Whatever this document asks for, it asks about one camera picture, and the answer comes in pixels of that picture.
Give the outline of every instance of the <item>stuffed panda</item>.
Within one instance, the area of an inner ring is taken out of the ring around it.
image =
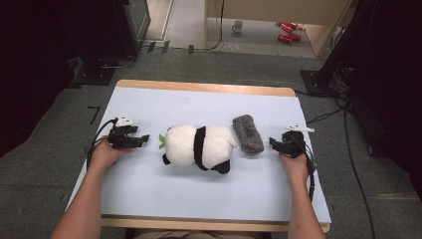
[[[230,171],[230,156],[233,147],[238,147],[230,129],[221,125],[171,127],[165,135],[164,145],[164,164],[187,166],[196,163],[204,171],[211,169],[222,174]]]

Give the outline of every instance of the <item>table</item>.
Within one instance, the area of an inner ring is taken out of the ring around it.
[[[220,18],[222,2],[206,0],[205,46],[208,18]],[[311,46],[320,56],[336,27],[347,26],[356,3],[357,0],[230,0],[224,2],[223,18],[307,24]]]
[[[280,111],[277,107],[282,102],[284,104],[279,107],[284,110]],[[164,150],[158,149],[158,135],[165,134],[170,126],[185,123],[230,125],[235,116],[245,113],[254,118],[266,149],[255,157],[246,156],[240,148],[234,149],[229,173],[204,172],[196,165],[182,167],[162,162]],[[268,138],[270,134],[280,139],[283,123],[305,123],[292,89],[121,80],[101,124],[122,114],[139,126],[135,136],[150,134],[150,138],[143,147],[125,155],[106,173],[102,195],[103,226],[288,230],[290,185],[278,154],[270,149]],[[277,125],[275,120],[283,123]],[[307,133],[305,139],[311,146]],[[86,165],[70,202],[85,173]],[[330,218],[317,173],[314,208],[322,230],[328,231]]]

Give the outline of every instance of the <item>gray plush toy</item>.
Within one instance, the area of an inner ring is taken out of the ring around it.
[[[255,128],[254,119],[249,115],[233,119],[233,128],[239,138],[242,150],[250,156],[264,151],[264,143]]]

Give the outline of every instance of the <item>gray carpet floor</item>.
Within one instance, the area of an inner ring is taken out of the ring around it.
[[[0,158],[0,238],[48,238],[64,213],[85,154],[120,79],[288,87],[304,91],[300,70],[323,60],[156,49],[115,71],[110,86],[64,89],[30,138]],[[298,95],[307,120],[337,109],[334,99]],[[95,110],[100,113],[93,123]],[[389,158],[368,156],[353,113],[345,115],[353,159],[366,192],[376,238],[420,238],[422,204],[405,171]],[[320,183],[332,224],[328,238],[371,238],[368,215],[347,154],[343,112],[312,124]],[[104,228],[102,238],[123,238]],[[273,238],[286,238],[274,233]]]

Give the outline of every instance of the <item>person's right hand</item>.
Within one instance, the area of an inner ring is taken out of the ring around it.
[[[308,165],[307,158],[302,153],[301,155],[291,158],[284,153],[279,153],[279,158],[283,161],[292,186],[307,185],[308,180]]]
[[[106,139],[103,139],[94,149],[90,168],[106,171],[122,155],[132,152],[132,148],[115,149]]]

